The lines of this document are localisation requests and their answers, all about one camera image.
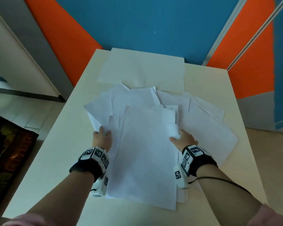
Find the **tile floor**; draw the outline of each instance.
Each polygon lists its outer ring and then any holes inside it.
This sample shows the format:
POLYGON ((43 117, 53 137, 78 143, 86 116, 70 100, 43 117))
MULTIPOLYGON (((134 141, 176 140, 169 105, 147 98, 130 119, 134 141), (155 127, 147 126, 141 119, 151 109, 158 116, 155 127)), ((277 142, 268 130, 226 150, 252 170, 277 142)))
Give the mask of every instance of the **tile floor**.
MULTIPOLYGON (((0 94, 0 115, 40 135, 35 146, 37 149, 23 171, 28 169, 63 107, 64 103, 0 94)), ((269 205, 283 215, 283 134, 246 130, 269 205)), ((19 184, 23 176, 19 176, 15 184, 19 184)))

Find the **forearm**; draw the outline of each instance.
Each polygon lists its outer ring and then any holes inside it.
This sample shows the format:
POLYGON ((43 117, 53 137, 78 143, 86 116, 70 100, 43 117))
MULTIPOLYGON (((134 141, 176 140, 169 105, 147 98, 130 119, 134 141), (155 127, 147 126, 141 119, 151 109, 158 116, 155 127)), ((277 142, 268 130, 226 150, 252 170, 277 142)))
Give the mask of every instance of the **forearm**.
POLYGON ((90 172, 71 172, 28 213, 37 213, 57 226, 75 226, 94 183, 90 172))
MULTIPOLYGON (((211 164, 197 170, 198 178, 207 176, 230 180, 211 164)), ((215 179, 200 179, 199 183, 221 226, 245 226, 260 208, 261 203, 256 198, 233 184, 215 179)))

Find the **hand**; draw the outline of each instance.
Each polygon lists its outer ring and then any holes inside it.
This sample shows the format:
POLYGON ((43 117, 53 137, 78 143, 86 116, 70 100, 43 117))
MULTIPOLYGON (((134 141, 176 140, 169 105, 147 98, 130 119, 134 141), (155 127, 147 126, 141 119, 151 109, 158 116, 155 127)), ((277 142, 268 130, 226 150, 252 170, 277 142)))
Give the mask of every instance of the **hand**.
POLYGON ((177 149, 182 152, 186 146, 198 145, 198 141, 194 140, 194 137, 187 133, 185 130, 180 129, 180 139, 175 139, 170 137, 169 140, 177 147, 177 149))
POLYGON ((98 132, 93 132, 92 147, 100 147, 108 152, 112 146, 111 131, 105 133, 103 126, 98 132))

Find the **white table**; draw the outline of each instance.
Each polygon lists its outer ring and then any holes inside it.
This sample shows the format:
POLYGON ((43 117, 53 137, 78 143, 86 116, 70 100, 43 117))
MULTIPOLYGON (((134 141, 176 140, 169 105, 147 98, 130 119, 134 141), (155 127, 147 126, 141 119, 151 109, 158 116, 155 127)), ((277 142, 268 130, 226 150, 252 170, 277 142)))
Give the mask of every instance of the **white table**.
MULTIPOLYGON (((43 146, 8 205, 4 217, 28 211, 67 175, 83 150, 91 146, 93 127, 83 105, 111 85, 96 79, 109 51, 96 50, 43 146)), ((224 121, 238 136, 238 144, 222 170, 261 202, 265 192, 226 70, 185 64, 185 90, 225 110, 224 121)), ((189 189, 189 202, 176 211, 122 199, 89 197, 78 225, 218 225, 204 196, 189 189)))

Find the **baseboard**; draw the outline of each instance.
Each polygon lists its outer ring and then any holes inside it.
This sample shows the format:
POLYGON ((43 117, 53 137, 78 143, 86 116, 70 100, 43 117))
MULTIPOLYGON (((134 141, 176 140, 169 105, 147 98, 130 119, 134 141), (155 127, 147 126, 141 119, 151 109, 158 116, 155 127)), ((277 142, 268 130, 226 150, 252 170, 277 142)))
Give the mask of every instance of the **baseboard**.
POLYGON ((54 102, 65 102, 66 101, 61 95, 58 97, 54 97, 54 96, 48 96, 48 95, 36 94, 36 93, 28 93, 28 92, 12 90, 12 89, 0 88, 0 93, 27 97, 27 98, 47 100, 47 101, 54 101, 54 102))

